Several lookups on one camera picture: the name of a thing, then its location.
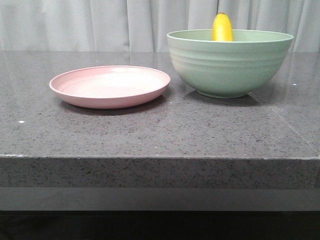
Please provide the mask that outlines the yellow banana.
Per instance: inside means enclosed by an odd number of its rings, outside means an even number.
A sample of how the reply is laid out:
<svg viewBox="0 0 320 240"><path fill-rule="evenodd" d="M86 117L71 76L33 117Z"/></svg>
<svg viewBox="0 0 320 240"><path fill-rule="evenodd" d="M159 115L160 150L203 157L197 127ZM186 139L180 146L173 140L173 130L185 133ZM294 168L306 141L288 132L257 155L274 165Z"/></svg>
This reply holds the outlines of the yellow banana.
<svg viewBox="0 0 320 240"><path fill-rule="evenodd" d="M232 42L233 28L232 21L226 13L218 13L213 21L211 39L220 42Z"/></svg>

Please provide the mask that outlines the green ribbed bowl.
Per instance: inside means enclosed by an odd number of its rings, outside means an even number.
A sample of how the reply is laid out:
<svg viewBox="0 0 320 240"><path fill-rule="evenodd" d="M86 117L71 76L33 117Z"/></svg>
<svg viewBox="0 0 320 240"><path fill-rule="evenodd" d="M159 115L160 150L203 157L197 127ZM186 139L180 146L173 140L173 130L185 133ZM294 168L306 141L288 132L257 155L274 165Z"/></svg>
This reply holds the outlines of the green ribbed bowl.
<svg viewBox="0 0 320 240"><path fill-rule="evenodd" d="M280 69L294 37L261 30L233 30L233 41L213 41L211 30L167 34L168 49L180 78L198 93L239 98L268 83Z"/></svg>

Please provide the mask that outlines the white curtain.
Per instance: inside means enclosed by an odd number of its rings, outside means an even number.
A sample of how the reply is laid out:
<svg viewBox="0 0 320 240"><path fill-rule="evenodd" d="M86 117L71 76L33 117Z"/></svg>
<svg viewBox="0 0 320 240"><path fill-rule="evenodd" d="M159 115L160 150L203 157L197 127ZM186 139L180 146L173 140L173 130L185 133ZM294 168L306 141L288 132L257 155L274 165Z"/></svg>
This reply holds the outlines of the white curtain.
<svg viewBox="0 0 320 240"><path fill-rule="evenodd" d="M293 35L293 52L320 50L317 0L3 0L3 51L165 52L172 31L235 29Z"/></svg>

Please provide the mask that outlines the pink plate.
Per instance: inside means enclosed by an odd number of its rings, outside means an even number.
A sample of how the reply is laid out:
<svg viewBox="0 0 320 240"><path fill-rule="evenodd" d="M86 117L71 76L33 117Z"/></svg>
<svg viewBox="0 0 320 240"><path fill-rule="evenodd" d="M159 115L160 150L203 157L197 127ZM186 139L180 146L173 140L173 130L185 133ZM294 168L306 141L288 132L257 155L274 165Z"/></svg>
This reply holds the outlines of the pink plate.
<svg viewBox="0 0 320 240"><path fill-rule="evenodd" d="M160 70L130 65L76 69L54 77L49 87L68 104L91 109L120 109L148 103L168 87Z"/></svg>

